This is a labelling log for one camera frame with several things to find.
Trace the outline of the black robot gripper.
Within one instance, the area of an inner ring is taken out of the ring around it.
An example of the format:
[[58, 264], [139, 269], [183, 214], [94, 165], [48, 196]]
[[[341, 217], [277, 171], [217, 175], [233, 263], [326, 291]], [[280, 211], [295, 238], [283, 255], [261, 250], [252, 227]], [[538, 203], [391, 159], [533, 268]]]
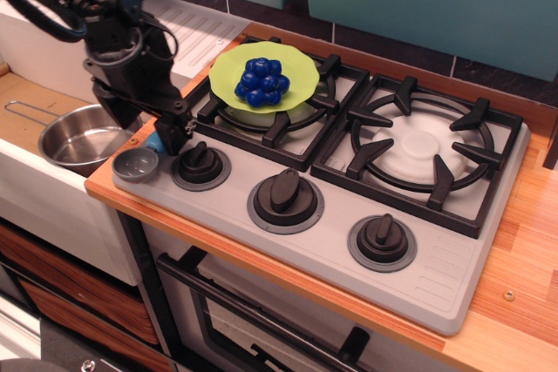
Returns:
[[173, 54], [165, 36], [87, 37], [84, 67], [92, 74], [92, 92], [121, 128], [129, 128], [142, 112], [154, 123], [167, 154], [176, 156], [193, 137], [187, 101], [170, 79]]

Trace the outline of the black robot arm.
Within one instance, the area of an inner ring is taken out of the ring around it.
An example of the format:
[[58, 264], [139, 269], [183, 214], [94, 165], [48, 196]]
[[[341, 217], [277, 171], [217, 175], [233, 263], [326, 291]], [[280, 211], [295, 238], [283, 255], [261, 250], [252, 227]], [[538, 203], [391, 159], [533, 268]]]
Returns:
[[178, 52], [176, 36], [143, 0], [6, 0], [51, 37], [84, 42], [92, 90], [109, 116], [127, 128], [142, 112], [169, 155], [191, 139], [192, 114], [171, 82]]

